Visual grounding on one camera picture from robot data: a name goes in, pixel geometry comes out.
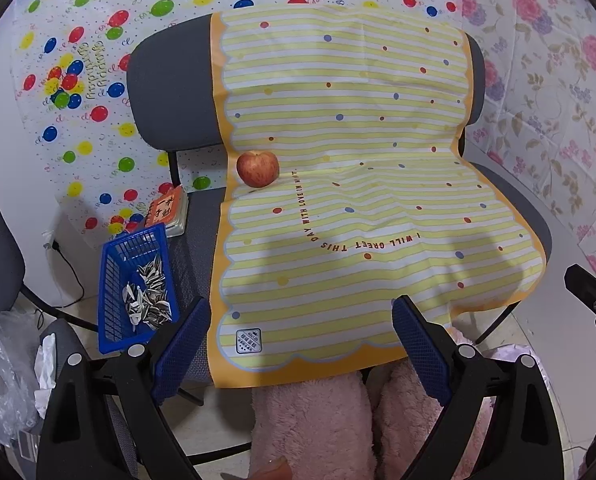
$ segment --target white tissue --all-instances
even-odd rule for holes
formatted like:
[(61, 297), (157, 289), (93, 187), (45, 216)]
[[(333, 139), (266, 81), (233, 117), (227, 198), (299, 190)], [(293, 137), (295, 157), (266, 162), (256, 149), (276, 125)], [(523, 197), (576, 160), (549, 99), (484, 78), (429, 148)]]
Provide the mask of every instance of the white tissue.
[(44, 419), (49, 405), (51, 391), (56, 386), (56, 335), (49, 334), (42, 340), (38, 347), (33, 366), (35, 376), (38, 378), (40, 389), (34, 392), (35, 409)]

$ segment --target plastic bag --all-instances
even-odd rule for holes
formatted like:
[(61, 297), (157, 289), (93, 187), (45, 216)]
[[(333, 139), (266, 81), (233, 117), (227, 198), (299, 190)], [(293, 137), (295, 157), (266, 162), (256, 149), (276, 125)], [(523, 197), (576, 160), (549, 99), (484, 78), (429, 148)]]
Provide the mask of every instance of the plastic bag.
[(11, 446), (18, 430), (37, 421), (33, 359), (39, 335), (31, 314), (0, 312), (0, 444)]

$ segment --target wall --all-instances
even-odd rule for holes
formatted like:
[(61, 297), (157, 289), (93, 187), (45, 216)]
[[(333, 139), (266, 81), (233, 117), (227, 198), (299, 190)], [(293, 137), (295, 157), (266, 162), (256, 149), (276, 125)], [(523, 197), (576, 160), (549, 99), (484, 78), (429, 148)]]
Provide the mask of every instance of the wall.
[(97, 294), (98, 254), (62, 216), (53, 186), (32, 155), (34, 137), (22, 127), (10, 77), (12, 20), (10, 7), (0, 19), (0, 209), (24, 255), (25, 283), (58, 306), (76, 299), (79, 287), (60, 256), (44, 249), (43, 233), (55, 230), (88, 296)]

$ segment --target balloon print backdrop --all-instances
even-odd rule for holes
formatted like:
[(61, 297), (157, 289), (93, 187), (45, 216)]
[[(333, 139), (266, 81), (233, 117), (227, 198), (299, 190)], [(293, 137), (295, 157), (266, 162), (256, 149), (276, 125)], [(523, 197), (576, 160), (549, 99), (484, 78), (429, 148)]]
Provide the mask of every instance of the balloon print backdrop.
[[(133, 122), (126, 89), (133, 48), (196, 16), (277, 3), (383, 7), (461, 22), (460, 0), (16, 0), (12, 59), (24, 127), (89, 244), (132, 232), (151, 200), (171, 188), (167, 154), (146, 145)], [(222, 147), (179, 160), (188, 190), (225, 185)]]

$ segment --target floral backdrop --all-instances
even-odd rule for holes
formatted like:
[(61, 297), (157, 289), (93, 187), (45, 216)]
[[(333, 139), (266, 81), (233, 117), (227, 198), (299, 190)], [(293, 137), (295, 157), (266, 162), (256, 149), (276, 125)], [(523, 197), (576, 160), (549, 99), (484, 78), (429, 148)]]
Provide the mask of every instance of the floral backdrop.
[(571, 230), (596, 272), (596, 11), (588, 0), (462, 0), (486, 101), (468, 139)]

